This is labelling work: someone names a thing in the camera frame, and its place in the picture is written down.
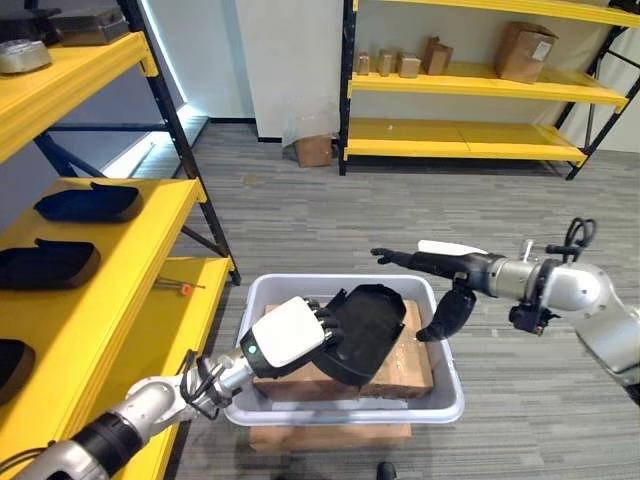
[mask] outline floor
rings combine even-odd
[[[189,116],[182,120],[182,128],[187,136],[189,145],[193,146],[209,122],[203,115]],[[175,176],[180,159],[173,147],[168,133],[160,134],[160,141],[140,161],[133,173],[134,178],[172,178]]]
[[[255,127],[211,125],[196,157],[243,275],[229,286],[214,351],[230,349],[247,290],[273,272],[403,273],[380,266],[374,246],[413,251],[420,239],[468,243],[515,256],[523,237],[560,242],[572,217],[599,221],[584,260],[604,268],[627,302],[640,302],[640,156],[600,153],[573,182],[565,165],[432,161],[415,168],[300,169]],[[194,211],[190,225],[206,232]],[[183,239],[175,254],[203,255]],[[429,278],[439,298],[448,282]],[[402,478],[638,479],[640,417],[554,321],[541,338],[513,330],[509,302],[480,298],[451,339],[466,410],[450,425],[417,425],[402,447],[258,454],[248,429],[225,418],[189,428],[179,460],[188,479],[367,479],[395,462]]]

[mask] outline plastic bag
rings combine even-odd
[[[329,135],[335,137],[340,130],[338,105],[328,97],[292,98],[285,108],[282,147],[301,138]]]

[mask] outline plastic tote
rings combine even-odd
[[[267,305],[280,304],[296,295],[329,301],[341,288],[351,291],[363,283],[382,283],[405,300],[418,304],[423,325],[431,321],[436,303],[431,286],[413,275],[294,275],[272,274],[258,278],[249,289],[238,340],[264,315]],[[322,402],[274,402],[252,385],[243,387],[225,409],[238,425],[368,425],[379,423],[450,423],[462,415],[464,395],[449,343],[424,344],[429,352],[434,388],[409,400],[359,398]]]

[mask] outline cardboard box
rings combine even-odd
[[[251,427],[249,445],[259,452],[393,446],[411,438],[411,425]]]
[[[453,48],[442,45],[439,37],[429,37],[422,67],[427,75],[442,75],[449,66],[452,56]]]
[[[313,363],[277,380],[255,378],[254,386],[275,401],[346,400],[358,396],[419,398],[433,387],[429,356],[424,344],[415,339],[422,328],[416,302],[404,302],[405,328],[371,382],[362,387],[344,385],[321,372]]]
[[[498,77],[535,83],[558,37],[541,25],[511,22],[505,28],[495,58]]]
[[[298,164],[302,168],[326,167],[331,164],[331,136],[316,135],[296,140]]]
[[[358,54],[358,75],[369,75],[369,69],[371,66],[371,62],[369,59],[369,55],[366,53]]]
[[[393,54],[388,50],[380,50],[378,56],[378,73],[381,77],[388,77],[394,71]]]
[[[420,72],[420,60],[412,53],[398,54],[398,75],[402,78],[416,78]]]

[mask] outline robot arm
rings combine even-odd
[[[122,403],[70,440],[47,448],[14,478],[109,479],[152,436],[199,413],[215,418],[217,409],[228,406],[252,377],[287,375],[341,339],[328,310],[294,297],[258,320],[230,354],[217,361],[199,357],[195,362],[191,354],[183,374],[139,381]]]
[[[413,254],[384,248],[371,253],[381,264],[396,263],[453,280],[431,324],[417,333],[418,340],[440,340],[462,328],[473,310],[474,291],[515,300],[518,305],[509,314],[515,328],[542,335],[550,319],[566,318],[595,360],[640,403],[639,311],[621,302],[602,269],[567,261],[568,256],[579,256],[588,245],[583,243],[545,247],[545,253],[561,254],[563,261],[533,258],[531,240],[524,243],[519,259],[425,241]]]

